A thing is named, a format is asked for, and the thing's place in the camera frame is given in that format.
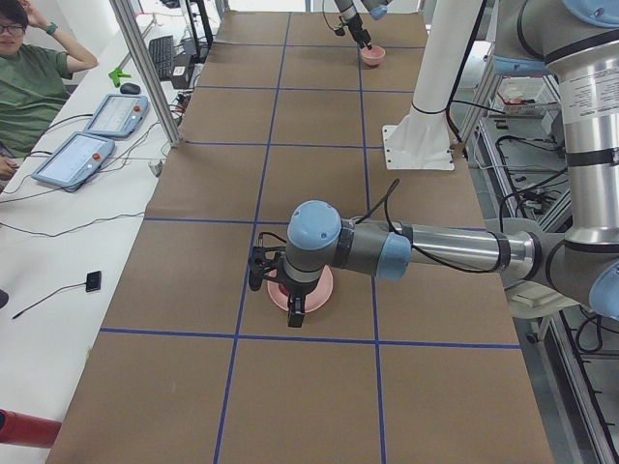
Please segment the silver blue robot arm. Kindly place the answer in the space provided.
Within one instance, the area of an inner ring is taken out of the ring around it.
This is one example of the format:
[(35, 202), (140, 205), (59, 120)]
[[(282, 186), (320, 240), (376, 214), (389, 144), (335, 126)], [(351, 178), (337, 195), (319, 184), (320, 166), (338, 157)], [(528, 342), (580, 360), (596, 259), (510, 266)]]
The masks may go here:
[(343, 219), (311, 200), (293, 213), (277, 277), (289, 326), (326, 267), (390, 280), (412, 262), (472, 274), (505, 272), (547, 286), (595, 312), (618, 315), (618, 5), (614, 1), (504, 1), (498, 63), (544, 65), (559, 82), (573, 224), (549, 234), (528, 219), (511, 232)]
[[(364, 8), (374, 20), (381, 19), (388, 12), (390, 1), (362, 0)], [(334, 33), (343, 37), (348, 30), (354, 42), (361, 49), (372, 50), (371, 37), (354, 4), (353, 0), (336, 0), (339, 11), (339, 25), (333, 29)]]

